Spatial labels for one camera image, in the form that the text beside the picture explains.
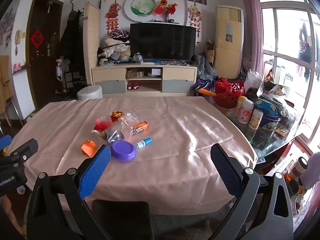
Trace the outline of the clear plastic bag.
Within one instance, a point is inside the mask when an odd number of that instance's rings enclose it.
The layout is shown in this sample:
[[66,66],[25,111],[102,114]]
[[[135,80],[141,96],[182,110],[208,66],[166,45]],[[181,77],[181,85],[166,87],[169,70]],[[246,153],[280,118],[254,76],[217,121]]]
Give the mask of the clear plastic bag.
[[124,116],[119,118],[116,122],[103,131],[106,142],[112,145],[114,142],[125,140],[131,137],[131,127],[139,123],[138,116],[133,112],[124,112]]

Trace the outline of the beige grey tv cabinet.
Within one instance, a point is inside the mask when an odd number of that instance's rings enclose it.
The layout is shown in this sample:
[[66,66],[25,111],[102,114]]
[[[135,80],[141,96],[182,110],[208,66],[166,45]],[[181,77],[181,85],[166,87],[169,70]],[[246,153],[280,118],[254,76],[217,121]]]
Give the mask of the beige grey tv cabinet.
[[192,96],[197,68],[161,64],[115,64],[91,70],[92,84],[104,98],[120,96]]

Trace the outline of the orange paper box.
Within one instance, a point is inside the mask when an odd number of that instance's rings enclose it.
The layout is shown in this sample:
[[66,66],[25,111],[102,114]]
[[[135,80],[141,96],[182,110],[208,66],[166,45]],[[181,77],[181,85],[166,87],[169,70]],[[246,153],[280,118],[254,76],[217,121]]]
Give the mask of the orange paper box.
[[97,146],[94,141],[88,140],[81,145],[81,151],[88,157],[93,157],[97,151]]

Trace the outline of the pile of folded clothes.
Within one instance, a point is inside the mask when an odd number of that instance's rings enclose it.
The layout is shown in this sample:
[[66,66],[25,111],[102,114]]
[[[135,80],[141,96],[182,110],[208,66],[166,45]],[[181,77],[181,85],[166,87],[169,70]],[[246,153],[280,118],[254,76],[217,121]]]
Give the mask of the pile of folded clothes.
[[98,48],[97,57],[101,66],[130,61],[130,33],[125,30],[111,31],[105,39],[104,48]]

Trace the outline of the small blue labelled bottle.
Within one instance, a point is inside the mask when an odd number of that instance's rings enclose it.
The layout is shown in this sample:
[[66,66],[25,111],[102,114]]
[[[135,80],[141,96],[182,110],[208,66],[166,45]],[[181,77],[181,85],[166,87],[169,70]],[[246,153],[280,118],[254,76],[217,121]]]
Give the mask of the small blue labelled bottle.
[[149,145],[150,143],[152,143],[152,139],[151,138],[143,139],[143,140],[141,140],[141,141],[136,143],[136,148],[137,149],[144,148],[145,146]]

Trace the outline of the red plastic basket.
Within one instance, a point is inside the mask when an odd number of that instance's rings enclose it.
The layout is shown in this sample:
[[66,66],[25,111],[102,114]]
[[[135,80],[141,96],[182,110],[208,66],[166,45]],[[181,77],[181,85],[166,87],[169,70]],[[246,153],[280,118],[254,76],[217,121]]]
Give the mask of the red plastic basket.
[[245,94],[244,82],[228,81],[221,77],[215,82],[214,93],[213,100],[218,106],[226,109],[235,108],[239,97]]

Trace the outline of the orange toy bat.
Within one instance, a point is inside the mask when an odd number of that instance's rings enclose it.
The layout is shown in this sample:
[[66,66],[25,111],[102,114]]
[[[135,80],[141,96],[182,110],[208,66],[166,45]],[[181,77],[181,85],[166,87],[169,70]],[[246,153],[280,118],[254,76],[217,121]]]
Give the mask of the orange toy bat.
[[199,93],[207,95],[207,96],[216,96],[216,93],[211,92],[211,91],[206,90],[206,89],[202,89],[202,88],[199,89]]

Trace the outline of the black flat television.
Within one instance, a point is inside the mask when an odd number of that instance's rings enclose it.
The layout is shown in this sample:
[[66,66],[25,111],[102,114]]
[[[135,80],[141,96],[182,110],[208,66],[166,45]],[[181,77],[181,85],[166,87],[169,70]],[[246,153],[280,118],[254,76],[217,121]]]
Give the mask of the black flat television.
[[159,22],[130,24],[131,56],[139,53],[147,60],[189,61],[195,54],[195,44],[193,27]]

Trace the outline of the pink satin tablecloth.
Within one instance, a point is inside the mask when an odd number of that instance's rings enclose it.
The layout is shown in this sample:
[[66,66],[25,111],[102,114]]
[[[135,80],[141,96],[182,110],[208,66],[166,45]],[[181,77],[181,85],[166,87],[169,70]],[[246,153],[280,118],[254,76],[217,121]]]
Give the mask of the pink satin tablecloth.
[[248,140],[217,108],[201,97],[166,96],[52,102],[14,136],[8,152],[30,139],[39,145],[25,162],[27,187],[41,172],[60,175],[86,158],[81,146],[106,139],[93,131],[99,118],[122,111],[123,135],[88,204],[96,199],[148,203],[155,215],[199,215],[231,200],[210,149],[219,144],[243,167],[255,167]]

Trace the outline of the purple bag on floor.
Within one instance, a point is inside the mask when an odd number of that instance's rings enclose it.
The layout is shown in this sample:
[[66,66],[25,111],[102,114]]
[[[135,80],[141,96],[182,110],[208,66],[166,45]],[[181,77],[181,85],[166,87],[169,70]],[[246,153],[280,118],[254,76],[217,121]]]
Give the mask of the purple bag on floor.
[[208,91],[213,92],[215,83],[218,79],[218,76],[213,76],[212,80],[197,79],[195,85],[193,85],[192,87],[194,96],[206,96],[199,92],[200,89],[206,89]]

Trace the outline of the orange candy tube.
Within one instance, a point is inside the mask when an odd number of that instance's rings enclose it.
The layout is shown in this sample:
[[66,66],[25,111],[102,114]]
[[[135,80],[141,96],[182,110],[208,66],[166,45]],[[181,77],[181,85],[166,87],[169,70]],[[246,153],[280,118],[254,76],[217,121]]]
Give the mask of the orange candy tube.
[[149,124],[146,121],[138,123],[131,127],[130,135],[131,136],[137,135],[138,133],[142,133],[146,131],[148,128],[149,128]]

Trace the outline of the red tassel ornament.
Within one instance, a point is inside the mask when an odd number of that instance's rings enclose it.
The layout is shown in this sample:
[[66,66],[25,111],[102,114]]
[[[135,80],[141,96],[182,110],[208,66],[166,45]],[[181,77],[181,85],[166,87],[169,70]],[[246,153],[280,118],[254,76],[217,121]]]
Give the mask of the red tassel ornament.
[[108,129],[112,125],[111,120],[103,120],[103,119],[96,119],[94,130],[98,132],[103,132]]

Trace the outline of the purple plastic lid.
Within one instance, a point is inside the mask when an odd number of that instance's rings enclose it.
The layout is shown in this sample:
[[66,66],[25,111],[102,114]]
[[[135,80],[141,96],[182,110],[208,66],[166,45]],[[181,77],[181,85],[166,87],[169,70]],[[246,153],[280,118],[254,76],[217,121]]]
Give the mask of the purple plastic lid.
[[130,142],[120,140],[111,145],[111,155],[119,161],[131,161],[136,157],[136,149]]

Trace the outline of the round framed wall picture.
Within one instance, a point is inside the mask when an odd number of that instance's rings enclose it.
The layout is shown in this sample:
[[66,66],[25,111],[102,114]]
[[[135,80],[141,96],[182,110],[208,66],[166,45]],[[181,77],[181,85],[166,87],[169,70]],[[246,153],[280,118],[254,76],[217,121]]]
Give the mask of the round framed wall picture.
[[125,15],[134,22],[151,22],[157,14],[154,12],[160,0],[126,0]]

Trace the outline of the beige standing air conditioner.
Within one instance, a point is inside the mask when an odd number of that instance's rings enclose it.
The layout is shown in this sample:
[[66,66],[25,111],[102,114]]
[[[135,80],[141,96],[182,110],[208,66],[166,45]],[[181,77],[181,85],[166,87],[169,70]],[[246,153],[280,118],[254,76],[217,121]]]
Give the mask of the beige standing air conditioner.
[[214,67],[218,77],[239,76],[244,44],[244,11],[238,7],[218,5],[216,10]]

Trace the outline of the red gold foil wrapper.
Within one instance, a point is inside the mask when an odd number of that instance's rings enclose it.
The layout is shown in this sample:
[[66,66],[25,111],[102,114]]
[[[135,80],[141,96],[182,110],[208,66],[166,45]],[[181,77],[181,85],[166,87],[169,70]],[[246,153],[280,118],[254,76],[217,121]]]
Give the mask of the red gold foil wrapper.
[[119,118],[124,116],[124,112],[122,111],[113,111],[111,114],[111,121],[116,122]]

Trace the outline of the pink purple curtain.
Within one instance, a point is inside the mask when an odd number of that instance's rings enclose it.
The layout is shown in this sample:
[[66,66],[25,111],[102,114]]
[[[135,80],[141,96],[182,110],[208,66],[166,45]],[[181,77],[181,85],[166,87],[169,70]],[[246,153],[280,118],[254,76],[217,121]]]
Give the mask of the pink purple curtain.
[[247,35],[251,42],[251,70],[263,75],[263,13],[260,0],[243,1],[247,19]]

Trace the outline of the dark brown door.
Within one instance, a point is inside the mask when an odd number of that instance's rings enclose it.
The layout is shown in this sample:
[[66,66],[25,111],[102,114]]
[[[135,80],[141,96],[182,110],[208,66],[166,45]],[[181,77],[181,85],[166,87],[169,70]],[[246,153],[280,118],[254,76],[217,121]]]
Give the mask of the dark brown door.
[[57,90],[57,47],[63,3],[58,0],[33,0],[27,23],[25,54],[31,96],[38,111],[50,103]]

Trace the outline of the yellow capped white bottle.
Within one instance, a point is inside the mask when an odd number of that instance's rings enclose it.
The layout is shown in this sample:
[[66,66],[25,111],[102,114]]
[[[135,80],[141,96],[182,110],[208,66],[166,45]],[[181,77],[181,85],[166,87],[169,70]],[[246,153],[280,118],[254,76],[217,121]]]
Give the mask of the yellow capped white bottle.
[[246,98],[245,96],[240,96],[240,97],[238,98],[238,101],[237,101],[237,104],[236,104],[236,108],[235,108],[235,111],[234,111],[234,114],[235,114],[236,116],[239,116],[240,111],[241,111],[242,104],[243,104],[243,102],[246,101],[246,100],[247,100],[247,98]]

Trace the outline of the cream labelled bottle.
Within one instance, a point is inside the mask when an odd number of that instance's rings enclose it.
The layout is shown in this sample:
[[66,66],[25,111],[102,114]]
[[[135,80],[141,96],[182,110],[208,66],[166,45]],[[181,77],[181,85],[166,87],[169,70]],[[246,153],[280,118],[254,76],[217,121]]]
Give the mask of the cream labelled bottle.
[[257,130],[259,125],[260,125],[260,122],[261,122],[261,120],[263,118],[263,114],[264,114],[263,111],[261,111],[261,110],[259,110],[257,108],[254,109],[248,126],[251,129]]

